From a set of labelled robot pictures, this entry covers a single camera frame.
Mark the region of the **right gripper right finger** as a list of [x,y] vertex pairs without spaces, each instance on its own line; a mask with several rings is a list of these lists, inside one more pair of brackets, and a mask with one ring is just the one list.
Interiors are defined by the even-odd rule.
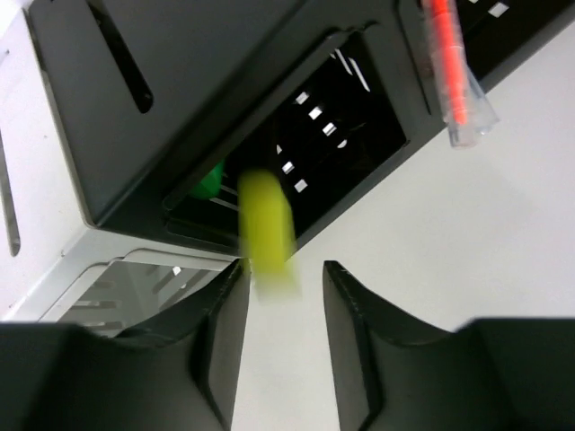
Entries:
[[323,265],[323,302],[344,430],[571,430],[574,321],[422,321]]

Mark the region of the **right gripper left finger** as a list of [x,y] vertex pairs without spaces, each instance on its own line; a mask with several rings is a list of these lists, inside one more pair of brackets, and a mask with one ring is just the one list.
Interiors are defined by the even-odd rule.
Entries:
[[3,324],[2,429],[229,429],[249,291],[235,260],[113,338],[76,324]]

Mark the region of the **yellow highlighter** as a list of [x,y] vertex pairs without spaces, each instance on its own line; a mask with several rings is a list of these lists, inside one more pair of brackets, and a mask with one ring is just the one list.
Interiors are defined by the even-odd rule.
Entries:
[[279,178],[266,170],[249,170],[238,181],[239,233],[253,286],[263,302],[300,296],[290,261],[296,250],[291,207]]

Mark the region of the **green highlighter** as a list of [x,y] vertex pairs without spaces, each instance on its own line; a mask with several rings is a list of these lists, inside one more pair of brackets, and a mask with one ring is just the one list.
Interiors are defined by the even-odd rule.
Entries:
[[224,178],[225,162],[218,163],[198,184],[189,192],[192,198],[208,200],[216,198],[221,190]]

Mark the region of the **pink thin highlighter pen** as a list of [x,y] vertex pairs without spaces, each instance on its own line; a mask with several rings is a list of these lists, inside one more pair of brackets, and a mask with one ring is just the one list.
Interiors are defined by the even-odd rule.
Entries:
[[450,144],[478,141],[463,36],[454,1],[423,1],[422,10],[435,85]]

